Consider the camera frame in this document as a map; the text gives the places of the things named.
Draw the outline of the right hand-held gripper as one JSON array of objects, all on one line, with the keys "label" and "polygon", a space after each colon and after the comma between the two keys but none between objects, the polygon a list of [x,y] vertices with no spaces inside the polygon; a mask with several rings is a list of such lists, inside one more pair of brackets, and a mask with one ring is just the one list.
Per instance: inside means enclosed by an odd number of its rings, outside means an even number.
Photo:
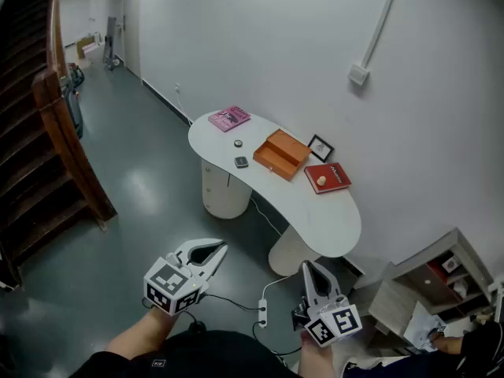
[{"label": "right hand-held gripper", "polygon": [[302,274],[306,299],[291,311],[294,330],[302,328],[319,347],[362,330],[356,305],[340,295],[339,282],[328,269],[316,261],[304,261]]}]

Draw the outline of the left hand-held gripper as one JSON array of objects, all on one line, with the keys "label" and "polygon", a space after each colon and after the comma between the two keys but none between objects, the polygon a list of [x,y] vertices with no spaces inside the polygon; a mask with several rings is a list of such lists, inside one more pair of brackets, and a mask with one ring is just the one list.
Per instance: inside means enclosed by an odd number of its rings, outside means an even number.
[{"label": "left hand-held gripper", "polygon": [[208,281],[228,252],[222,239],[192,239],[183,243],[175,255],[186,265],[173,265],[158,258],[143,278],[144,297],[170,316],[194,305],[209,288]]}]

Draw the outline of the orange leather tray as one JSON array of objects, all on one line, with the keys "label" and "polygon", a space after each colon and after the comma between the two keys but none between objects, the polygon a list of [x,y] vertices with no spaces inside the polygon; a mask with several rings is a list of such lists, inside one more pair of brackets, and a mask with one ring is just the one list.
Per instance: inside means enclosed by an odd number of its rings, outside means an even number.
[{"label": "orange leather tray", "polygon": [[311,153],[312,150],[308,146],[277,129],[254,151],[253,159],[269,171],[290,181]]}]

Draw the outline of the person's left forearm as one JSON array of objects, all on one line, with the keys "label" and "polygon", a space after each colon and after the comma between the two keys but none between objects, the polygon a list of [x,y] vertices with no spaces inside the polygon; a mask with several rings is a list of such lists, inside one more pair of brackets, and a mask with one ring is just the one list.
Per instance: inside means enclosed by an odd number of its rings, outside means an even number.
[{"label": "person's left forearm", "polygon": [[105,351],[132,360],[143,354],[158,351],[178,320],[155,307],[137,323],[120,333],[106,346]]}]

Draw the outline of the white curved table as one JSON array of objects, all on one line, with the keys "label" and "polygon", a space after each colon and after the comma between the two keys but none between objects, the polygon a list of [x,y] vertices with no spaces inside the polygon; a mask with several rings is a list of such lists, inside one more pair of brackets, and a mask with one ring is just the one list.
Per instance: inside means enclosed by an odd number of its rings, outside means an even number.
[{"label": "white curved table", "polygon": [[[279,125],[251,115],[250,120],[223,132],[208,121],[208,114],[190,126],[189,143],[205,161],[231,173],[273,206],[301,236],[307,246],[327,258],[349,253],[361,235],[361,217],[347,189],[316,194],[303,170],[290,181],[253,159],[254,151]],[[243,146],[234,146],[235,140]],[[249,166],[237,169],[234,158],[244,156]]]}]

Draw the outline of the cardboard box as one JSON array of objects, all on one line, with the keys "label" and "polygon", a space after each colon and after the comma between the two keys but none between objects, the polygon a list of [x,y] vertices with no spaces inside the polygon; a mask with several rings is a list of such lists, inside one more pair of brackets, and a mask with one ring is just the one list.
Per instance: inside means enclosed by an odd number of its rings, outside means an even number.
[{"label": "cardboard box", "polygon": [[85,58],[85,52],[101,42],[101,36],[98,32],[82,37],[76,42],[76,53],[79,59]]}]

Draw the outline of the grey wooden shelf unit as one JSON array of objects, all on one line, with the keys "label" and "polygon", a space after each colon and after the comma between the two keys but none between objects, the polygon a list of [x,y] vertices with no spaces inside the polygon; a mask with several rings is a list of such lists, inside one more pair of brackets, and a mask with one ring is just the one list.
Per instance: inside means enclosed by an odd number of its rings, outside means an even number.
[{"label": "grey wooden shelf unit", "polygon": [[454,228],[411,258],[390,267],[369,303],[368,315],[401,337],[417,304],[445,322],[491,305],[494,279],[460,229]]}]

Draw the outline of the person's black shirt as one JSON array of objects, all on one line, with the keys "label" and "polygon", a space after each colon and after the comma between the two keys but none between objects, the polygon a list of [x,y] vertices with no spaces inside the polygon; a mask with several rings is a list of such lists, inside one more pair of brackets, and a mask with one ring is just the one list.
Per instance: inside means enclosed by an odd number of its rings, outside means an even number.
[{"label": "person's black shirt", "polygon": [[128,360],[100,351],[69,378],[298,378],[256,339],[239,332],[183,332]]}]

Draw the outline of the white paper sheet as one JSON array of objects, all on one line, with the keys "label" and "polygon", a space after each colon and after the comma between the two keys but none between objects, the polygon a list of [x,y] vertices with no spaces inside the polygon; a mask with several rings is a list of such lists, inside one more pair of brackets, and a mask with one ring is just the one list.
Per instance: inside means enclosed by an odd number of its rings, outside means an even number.
[{"label": "white paper sheet", "polygon": [[420,302],[417,302],[403,337],[417,350],[433,352],[435,347],[430,335],[437,332],[440,325],[447,326],[439,316],[431,315]]}]

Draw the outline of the red book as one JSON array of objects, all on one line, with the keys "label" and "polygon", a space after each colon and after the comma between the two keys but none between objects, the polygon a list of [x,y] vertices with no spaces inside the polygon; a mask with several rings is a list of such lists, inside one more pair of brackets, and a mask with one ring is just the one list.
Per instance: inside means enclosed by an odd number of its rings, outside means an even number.
[{"label": "red book", "polygon": [[[316,194],[338,191],[348,188],[352,184],[340,163],[306,166],[304,173]],[[324,185],[317,183],[321,176],[326,177]]]}]

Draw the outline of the pink book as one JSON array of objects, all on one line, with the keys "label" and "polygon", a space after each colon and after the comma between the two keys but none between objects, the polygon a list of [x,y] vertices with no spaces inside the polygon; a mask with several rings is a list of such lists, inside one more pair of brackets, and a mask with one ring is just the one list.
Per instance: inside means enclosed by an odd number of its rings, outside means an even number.
[{"label": "pink book", "polygon": [[228,132],[249,119],[250,114],[238,106],[230,106],[208,117],[208,121],[223,132]]}]

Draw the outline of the brown wooden staircase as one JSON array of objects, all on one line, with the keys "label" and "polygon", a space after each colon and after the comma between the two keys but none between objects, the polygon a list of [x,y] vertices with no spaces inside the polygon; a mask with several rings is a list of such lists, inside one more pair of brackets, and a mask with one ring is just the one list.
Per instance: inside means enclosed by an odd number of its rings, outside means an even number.
[{"label": "brown wooden staircase", "polygon": [[116,215],[80,143],[58,0],[0,0],[0,290],[21,266],[92,218]]}]

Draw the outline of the grey upright stand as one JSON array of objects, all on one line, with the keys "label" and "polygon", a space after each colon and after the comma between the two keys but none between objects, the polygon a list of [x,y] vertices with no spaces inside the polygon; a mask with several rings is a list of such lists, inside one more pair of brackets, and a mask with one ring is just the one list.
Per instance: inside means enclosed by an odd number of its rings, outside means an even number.
[{"label": "grey upright stand", "polygon": [[103,52],[103,64],[104,66],[110,70],[113,71],[115,67],[115,53],[114,53],[114,36],[115,36],[115,31],[116,31],[116,22],[117,19],[116,17],[108,17],[107,20],[107,29],[106,29],[106,35],[104,38],[105,45],[104,45],[104,52]]}]

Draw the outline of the white door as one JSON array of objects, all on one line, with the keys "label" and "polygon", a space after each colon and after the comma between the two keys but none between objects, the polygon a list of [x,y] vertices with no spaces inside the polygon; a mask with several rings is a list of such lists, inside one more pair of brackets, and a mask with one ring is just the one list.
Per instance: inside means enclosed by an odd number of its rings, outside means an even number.
[{"label": "white door", "polygon": [[139,56],[140,0],[122,0],[122,43],[127,69],[141,78]]}]

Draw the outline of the white round desk pedestal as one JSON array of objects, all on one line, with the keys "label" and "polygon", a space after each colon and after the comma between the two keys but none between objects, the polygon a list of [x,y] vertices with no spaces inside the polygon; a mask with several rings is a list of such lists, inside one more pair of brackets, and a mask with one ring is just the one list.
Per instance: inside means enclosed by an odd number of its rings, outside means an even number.
[{"label": "white round desk pedestal", "polygon": [[202,201],[220,219],[234,219],[248,207],[252,188],[231,173],[202,160]]},{"label": "white round desk pedestal", "polygon": [[280,276],[292,276],[304,261],[316,261],[320,257],[289,226],[269,251],[269,266]]}]

